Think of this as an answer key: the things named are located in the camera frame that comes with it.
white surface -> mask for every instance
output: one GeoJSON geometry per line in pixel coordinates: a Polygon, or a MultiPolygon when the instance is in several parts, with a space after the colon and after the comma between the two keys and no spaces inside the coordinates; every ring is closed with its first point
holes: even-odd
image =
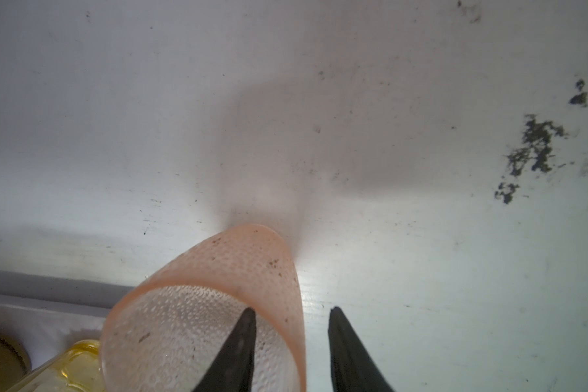
{"type": "Polygon", "coordinates": [[[333,305],[397,390],[588,390],[588,1],[462,3],[0,1],[0,270],[133,286],[264,223],[310,391],[333,305]],[[506,206],[527,113],[576,163],[506,206]]]}
{"type": "Polygon", "coordinates": [[[32,369],[84,339],[99,339],[107,310],[0,295],[0,332],[16,338],[32,369]]]}

